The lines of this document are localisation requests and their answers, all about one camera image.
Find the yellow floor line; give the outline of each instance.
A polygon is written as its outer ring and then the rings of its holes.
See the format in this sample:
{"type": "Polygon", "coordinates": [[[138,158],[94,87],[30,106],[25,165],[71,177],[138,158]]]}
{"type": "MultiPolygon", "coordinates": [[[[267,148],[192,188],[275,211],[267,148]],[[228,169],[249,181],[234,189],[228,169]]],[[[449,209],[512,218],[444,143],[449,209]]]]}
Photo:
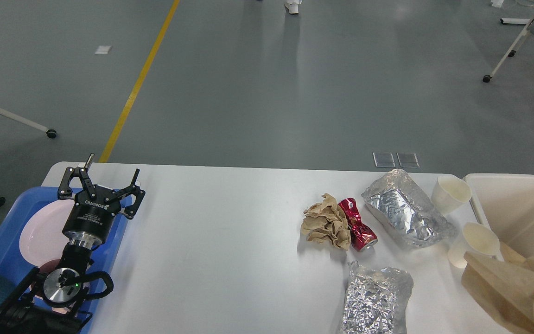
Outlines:
{"type": "Polygon", "coordinates": [[[140,76],[137,78],[137,81],[135,82],[135,85],[133,86],[133,89],[131,90],[131,94],[129,94],[127,103],[125,103],[125,106],[123,107],[121,116],[119,116],[119,120],[117,121],[117,124],[114,126],[113,132],[110,134],[110,138],[108,138],[108,141],[106,142],[106,146],[104,147],[104,151],[102,151],[102,155],[100,156],[100,159],[98,159],[98,162],[106,162],[108,161],[108,158],[110,158],[110,154],[113,151],[114,145],[116,144],[117,139],[119,139],[121,130],[123,130],[123,125],[125,125],[125,121],[127,120],[127,117],[129,116],[129,112],[131,112],[133,103],[135,102],[137,95],[140,93],[141,85],[144,83],[144,80],[146,79],[146,76],[148,75],[148,71],[150,70],[152,63],[154,63],[154,58],[155,58],[156,53],[158,52],[159,45],[162,44],[162,40],[164,39],[166,30],[168,29],[170,25],[170,21],[172,21],[172,17],[174,16],[174,12],[176,12],[176,7],[178,7],[179,2],[180,0],[174,0],[174,2],[172,3],[172,7],[170,7],[168,16],[166,17],[164,24],[162,25],[162,28],[159,31],[158,36],[156,37],[154,46],[152,46],[152,49],[150,50],[150,54],[148,55],[148,59],[146,59],[144,68],[141,69],[140,76]]]}

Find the crumpled aluminum foil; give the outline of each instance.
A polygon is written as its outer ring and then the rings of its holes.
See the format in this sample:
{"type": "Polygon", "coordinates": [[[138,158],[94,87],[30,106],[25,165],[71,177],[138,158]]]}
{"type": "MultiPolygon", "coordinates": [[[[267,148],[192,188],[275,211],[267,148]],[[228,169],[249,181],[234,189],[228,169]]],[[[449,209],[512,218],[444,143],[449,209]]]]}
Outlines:
{"type": "Polygon", "coordinates": [[[406,334],[405,309],[412,289],[407,271],[350,263],[339,334],[406,334]]]}
{"type": "Polygon", "coordinates": [[[456,235],[456,228],[403,169],[393,169],[375,180],[362,197],[399,244],[428,247],[456,235]]]}

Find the crushed soda can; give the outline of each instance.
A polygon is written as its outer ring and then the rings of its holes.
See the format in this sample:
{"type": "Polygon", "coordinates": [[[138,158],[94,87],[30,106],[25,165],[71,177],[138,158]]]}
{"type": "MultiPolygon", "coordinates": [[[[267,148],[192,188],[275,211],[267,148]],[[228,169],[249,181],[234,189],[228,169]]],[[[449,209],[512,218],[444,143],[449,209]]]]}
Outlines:
{"type": "Polygon", "coordinates": [[[362,216],[358,211],[356,199],[348,198],[339,202],[339,206],[347,216],[347,223],[350,226],[351,245],[356,251],[362,251],[372,247],[378,242],[375,233],[362,222],[362,216]]]}

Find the table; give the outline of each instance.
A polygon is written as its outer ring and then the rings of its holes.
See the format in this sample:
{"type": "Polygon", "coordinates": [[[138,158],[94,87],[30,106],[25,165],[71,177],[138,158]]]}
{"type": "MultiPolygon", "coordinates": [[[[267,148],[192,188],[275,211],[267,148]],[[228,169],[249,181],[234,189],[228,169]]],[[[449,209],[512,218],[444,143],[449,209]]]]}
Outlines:
{"type": "MultiPolygon", "coordinates": [[[[76,165],[57,163],[42,185],[58,186],[76,165]]],[[[446,241],[401,251],[365,209],[360,194],[384,173],[93,163],[89,175],[122,188],[136,167],[146,198],[127,222],[110,271],[114,291],[91,333],[335,333],[352,260],[411,273],[410,333],[508,333],[460,285],[446,241]],[[379,236],[373,249],[345,252],[301,236],[303,210],[323,193],[358,200],[379,236]]],[[[411,176],[431,194],[439,174],[411,176]]],[[[448,220],[476,221],[470,206],[448,220]]]]}

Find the white shoe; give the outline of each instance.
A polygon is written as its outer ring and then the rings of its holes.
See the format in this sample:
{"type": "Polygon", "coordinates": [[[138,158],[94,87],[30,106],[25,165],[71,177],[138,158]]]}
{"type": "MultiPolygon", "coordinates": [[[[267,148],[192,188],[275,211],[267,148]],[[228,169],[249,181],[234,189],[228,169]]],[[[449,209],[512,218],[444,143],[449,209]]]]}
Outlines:
{"type": "Polygon", "coordinates": [[[298,13],[298,4],[289,4],[288,2],[284,2],[284,6],[288,8],[288,12],[291,14],[298,13]]]}

